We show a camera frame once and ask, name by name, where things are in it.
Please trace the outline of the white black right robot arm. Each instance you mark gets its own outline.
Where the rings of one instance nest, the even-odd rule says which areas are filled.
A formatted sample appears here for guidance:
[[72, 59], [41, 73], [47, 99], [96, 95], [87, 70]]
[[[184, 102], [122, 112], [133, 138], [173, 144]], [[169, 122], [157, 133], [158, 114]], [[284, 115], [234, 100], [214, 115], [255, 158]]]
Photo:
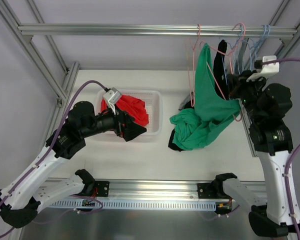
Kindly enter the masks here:
[[229, 96], [242, 102], [250, 120], [249, 137], [263, 170], [266, 200], [257, 197], [233, 173], [223, 173], [211, 183], [218, 198], [229, 198], [248, 214], [253, 232], [278, 238], [295, 233], [300, 238], [300, 209], [293, 190], [291, 131], [284, 116], [292, 108], [291, 91], [267, 84], [264, 76], [246, 70], [228, 75]]

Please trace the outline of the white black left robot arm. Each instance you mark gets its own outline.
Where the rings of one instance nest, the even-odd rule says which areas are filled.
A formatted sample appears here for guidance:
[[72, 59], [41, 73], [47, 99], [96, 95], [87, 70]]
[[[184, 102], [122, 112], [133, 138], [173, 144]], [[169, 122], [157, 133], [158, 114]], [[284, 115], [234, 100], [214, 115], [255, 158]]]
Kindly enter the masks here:
[[97, 184], [85, 169], [77, 170], [72, 177], [47, 189], [41, 188], [41, 185], [57, 168], [86, 146], [86, 138], [114, 132], [128, 142], [146, 131], [126, 111], [107, 108], [95, 114], [91, 102], [76, 103], [61, 128], [46, 141], [38, 159], [10, 186], [0, 189], [0, 217], [6, 224], [19, 229], [58, 200], [72, 195], [92, 196]]

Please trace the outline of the red tank top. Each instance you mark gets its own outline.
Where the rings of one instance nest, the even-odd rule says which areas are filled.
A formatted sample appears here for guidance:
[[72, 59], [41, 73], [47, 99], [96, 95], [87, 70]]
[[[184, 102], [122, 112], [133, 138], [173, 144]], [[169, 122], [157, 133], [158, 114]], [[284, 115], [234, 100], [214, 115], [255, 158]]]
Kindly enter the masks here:
[[122, 95], [116, 103], [116, 106], [133, 117], [134, 123], [142, 127], [145, 127], [149, 123], [149, 115], [143, 100], [130, 95]]

